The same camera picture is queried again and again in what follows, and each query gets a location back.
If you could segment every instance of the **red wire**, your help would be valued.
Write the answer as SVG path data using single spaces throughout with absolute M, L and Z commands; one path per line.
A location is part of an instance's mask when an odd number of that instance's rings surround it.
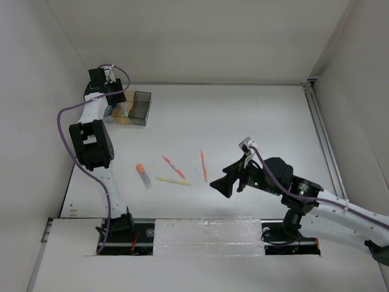
M 130 255 L 132 255 L 134 253 L 135 246 L 136 246 L 136 243 L 138 242 L 139 237 L 140 237 L 140 232 L 137 231 L 136 234 L 135 234 L 135 240 L 134 240 L 134 242 L 131 245 L 131 253 L 130 253 Z

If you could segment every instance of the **white panel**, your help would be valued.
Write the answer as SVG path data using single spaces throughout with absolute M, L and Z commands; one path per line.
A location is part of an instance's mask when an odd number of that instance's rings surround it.
M 88 67 L 135 82 L 304 82 L 349 1 L 48 0 Z
M 204 182 L 200 149 L 213 181 L 240 159 L 238 144 L 247 136 L 256 140 L 264 157 L 281 157 L 296 175 L 333 190 L 301 86 L 155 85 L 132 90 L 152 93 L 147 126 L 107 129 L 120 196 L 134 218 L 283 218 L 286 207 L 277 196 L 247 187 L 226 199 Z M 191 187 L 155 181 L 146 189 L 138 163 L 152 180 L 180 179 L 162 155 L 183 171 Z M 96 183 L 78 169 L 61 216 L 106 217 Z
M 327 68 L 327 66 L 331 63 L 332 55 L 335 52 L 336 45 L 339 41 L 340 36 L 342 35 L 343 27 L 345 26 L 348 15 L 354 5 L 354 0 L 349 1 L 348 6 L 346 7 L 342 17 L 339 19 L 338 25 L 333 31 L 331 37 L 329 38 L 322 54 L 317 60 L 312 72 L 311 76 L 319 76 L 323 71 Z
M 86 239 L 80 238 L 81 221 Z M 331 249 L 322 245 L 326 257 L 81 255 L 84 243 L 95 247 L 98 233 L 92 235 L 87 230 L 94 230 L 95 224 L 95 220 L 88 219 L 54 222 L 34 292 L 386 291 L 378 264 L 361 253 L 347 252 L 342 245 L 332 245 Z M 63 254 L 63 248 L 74 254 Z
M 88 74 L 44 0 L 0 1 L 0 36 L 0 290 L 24 292 L 71 172 L 55 118 Z
M 382 214 L 389 214 L 388 15 L 386 0 L 356 0 L 314 87 L 348 197 Z
M 263 256 L 259 219 L 156 220 L 155 256 Z

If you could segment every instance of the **orange marker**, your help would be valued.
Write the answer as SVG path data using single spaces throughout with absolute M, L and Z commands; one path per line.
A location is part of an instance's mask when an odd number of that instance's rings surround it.
M 202 172 L 204 173 L 204 179 L 205 182 L 208 182 L 208 173 L 207 173 L 207 168 L 205 167 L 205 157 L 204 157 L 204 152 L 201 150 L 201 162 L 202 162 Z
M 176 171 L 176 173 L 179 174 L 179 176 L 181 176 L 183 179 L 186 179 L 185 178 L 185 175 L 173 164 L 171 163 L 170 159 L 168 159 L 166 156 L 162 155 L 162 157 L 164 158 L 164 160 L 169 163 L 169 165 Z
M 142 164 L 138 164 L 136 169 L 139 172 L 140 177 L 142 178 L 143 183 L 145 184 L 147 189 L 150 189 L 153 185 L 151 184 L 150 178 L 148 177 L 145 169 Z

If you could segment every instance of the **pink marker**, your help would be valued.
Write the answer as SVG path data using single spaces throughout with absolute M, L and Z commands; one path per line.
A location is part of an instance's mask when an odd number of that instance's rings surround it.
M 173 164 L 171 163 L 170 159 L 168 159 L 166 156 L 162 155 L 162 157 L 164 158 L 164 160 L 169 163 L 169 165 L 176 171 L 176 173 L 179 174 L 179 176 L 181 176 L 183 179 L 186 179 L 185 178 L 185 175 Z
M 205 166 L 205 156 L 202 150 L 200 151 L 200 155 L 201 155 L 202 172 L 204 173 L 204 179 L 205 182 L 208 182 L 208 173 L 207 173 L 207 168 Z

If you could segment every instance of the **orange cap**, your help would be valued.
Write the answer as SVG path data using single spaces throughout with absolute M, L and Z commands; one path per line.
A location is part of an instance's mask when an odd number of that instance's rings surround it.
M 138 164 L 138 165 L 136 166 L 136 169 L 137 169 L 138 172 L 140 172 L 140 173 L 145 172 L 145 169 L 143 168 L 143 165 L 142 165 L 142 164 Z

